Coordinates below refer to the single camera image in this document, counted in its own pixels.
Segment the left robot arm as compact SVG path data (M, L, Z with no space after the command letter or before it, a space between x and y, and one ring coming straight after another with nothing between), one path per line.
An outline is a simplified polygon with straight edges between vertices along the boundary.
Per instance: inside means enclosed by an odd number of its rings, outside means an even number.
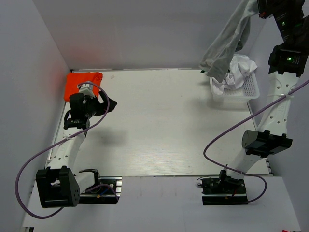
M102 181L96 169L85 169L74 174L79 148L90 128L90 118L111 112L117 102L99 92L103 102L96 96L75 93L69 97L70 110L64 118L64 142L58 146L55 156L45 169L36 173L36 183L43 208L75 207L86 190L96 193Z

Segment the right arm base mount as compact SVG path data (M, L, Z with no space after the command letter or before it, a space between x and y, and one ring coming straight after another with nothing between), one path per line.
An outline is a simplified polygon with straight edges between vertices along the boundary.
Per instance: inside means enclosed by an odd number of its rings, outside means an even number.
M197 179L197 187L202 190L202 203L204 206L220 205L247 205L247 191L244 181L240 184L219 183L219 178L203 176Z

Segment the grey t shirt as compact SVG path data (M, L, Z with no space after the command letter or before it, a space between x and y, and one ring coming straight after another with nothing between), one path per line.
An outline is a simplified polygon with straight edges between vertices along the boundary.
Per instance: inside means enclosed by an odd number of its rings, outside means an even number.
M214 78L219 83L225 79L234 53L240 51L249 38L251 17L257 14L256 0L241 1L199 63L200 69L206 76Z

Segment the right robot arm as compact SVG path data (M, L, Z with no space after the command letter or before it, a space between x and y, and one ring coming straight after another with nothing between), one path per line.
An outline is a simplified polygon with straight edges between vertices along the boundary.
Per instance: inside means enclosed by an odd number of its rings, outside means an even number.
M309 18L304 16L303 0L260 0L259 17L273 16L283 43L273 48L269 64L267 106L255 131L245 131L242 150L220 171L218 188L230 192L259 160L280 153L292 145L287 138L287 117L291 94L304 72L309 56Z

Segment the white t shirt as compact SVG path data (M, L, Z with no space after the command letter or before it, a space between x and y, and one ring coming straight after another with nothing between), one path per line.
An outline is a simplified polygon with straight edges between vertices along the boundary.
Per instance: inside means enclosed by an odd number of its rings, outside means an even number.
M252 74L258 66L246 55L235 54L229 64L228 72L224 79L219 83L214 77L211 77L213 93L223 95L225 90L238 90L245 82L245 79Z

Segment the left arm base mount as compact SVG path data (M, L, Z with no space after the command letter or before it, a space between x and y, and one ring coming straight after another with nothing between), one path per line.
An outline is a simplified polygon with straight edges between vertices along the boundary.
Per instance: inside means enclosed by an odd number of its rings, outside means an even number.
M117 204L122 177L101 176L96 169L85 169L74 176L79 185L79 204Z

